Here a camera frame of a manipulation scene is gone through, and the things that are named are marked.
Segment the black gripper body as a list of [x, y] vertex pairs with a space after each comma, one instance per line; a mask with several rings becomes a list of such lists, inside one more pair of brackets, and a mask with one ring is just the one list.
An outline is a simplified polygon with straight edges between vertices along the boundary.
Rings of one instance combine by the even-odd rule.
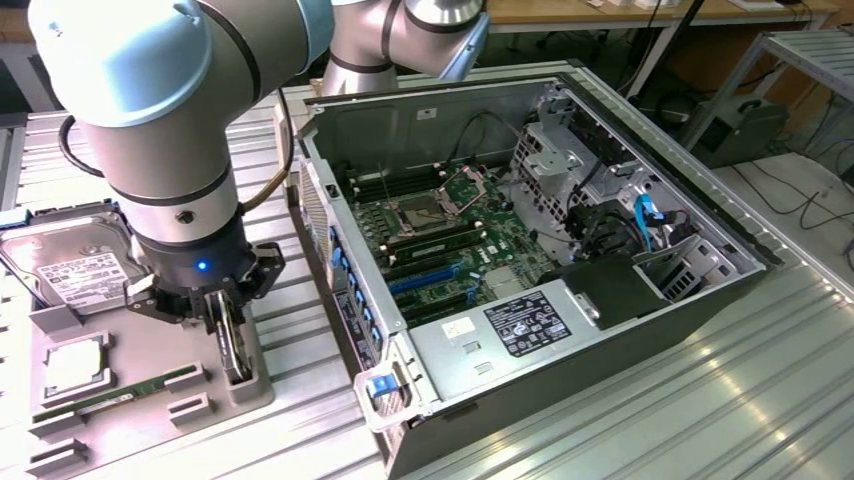
[[231, 219], [211, 235], [188, 242], [160, 242], [142, 233], [136, 240], [154, 279], [187, 288], [196, 301], [195, 309], [204, 309], [207, 293], [224, 291], [223, 278], [236, 269], [242, 253], [252, 246], [240, 219]]

